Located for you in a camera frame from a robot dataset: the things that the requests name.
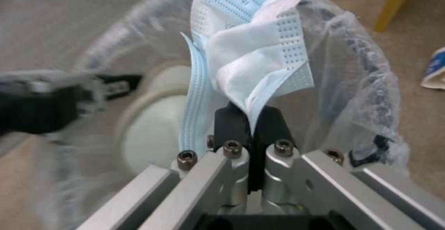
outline yellow object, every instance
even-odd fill
[[[383,32],[406,0],[386,0],[374,30]]]

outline beige carpet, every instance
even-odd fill
[[[15,5],[29,5],[19,0]],[[84,0],[78,13],[84,13],[83,23],[73,22],[73,16],[64,16],[64,24],[52,19],[39,19],[39,12],[57,7],[57,1],[48,0],[33,13],[17,13],[17,18],[30,26],[43,27],[49,35],[49,43],[39,44],[36,32],[18,32],[13,24],[0,26],[0,52],[4,63],[0,70],[35,68],[41,62],[51,61],[52,66],[68,67],[70,59],[82,52],[106,27],[120,17],[137,0]],[[356,13],[361,22],[370,29],[385,0],[334,0],[342,8]],[[0,18],[8,8],[8,2],[0,0]],[[388,29],[383,33],[370,32],[391,62],[399,77],[402,91],[402,118],[400,133],[411,147],[410,171],[412,178],[423,188],[445,199],[445,92],[424,89],[419,86],[430,54],[445,46],[445,0],[408,0]],[[91,10],[97,9],[97,15]],[[52,31],[63,31],[53,35]],[[76,33],[70,41],[64,34]],[[13,51],[2,50],[3,46],[16,45]],[[0,229],[38,229],[39,224],[30,213],[28,190],[32,186],[32,173],[36,147],[31,138],[0,159]]]

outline trash bin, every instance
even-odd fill
[[[149,73],[163,62],[187,60],[192,0],[143,0],[81,56],[73,71]],[[273,98],[300,151],[335,148],[357,160],[379,153],[407,173],[409,147],[397,133],[397,77],[354,14],[329,0],[297,6],[314,88]],[[36,209],[49,229],[73,229],[132,176],[116,163],[119,115],[137,97],[113,101],[82,122],[70,144],[42,143],[35,176]],[[387,149],[379,152],[378,139]]]

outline surgical mask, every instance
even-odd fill
[[[205,152],[214,112],[229,100],[246,113],[253,133],[270,97],[313,86],[299,1],[193,1],[193,42],[186,38],[192,76],[180,150]]]
[[[213,132],[213,116],[229,99],[216,92],[208,76],[205,46],[218,31],[247,23],[264,0],[193,0],[191,34],[193,41],[184,38],[191,54],[191,80],[182,126],[179,149],[205,152],[206,136]]]

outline hex socket screw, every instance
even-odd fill
[[[227,140],[223,145],[224,156],[230,159],[238,159],[241,156],[243,146],[239,141]]]
[[[323,152],[327,156],[329,156],[335,163],[339,164],[340,166],[343,166],[343,161],[345,160],[345,157],[340,151],[335,149],[326,149]]]
[[[276,140],[274,152],[280,157],[290,157],[294,154],[294,144],[284,138]]]
[[[197,155],[192,150],[185,150],[178,154],[176,161],[181,170],[188,171],[196,164]]]

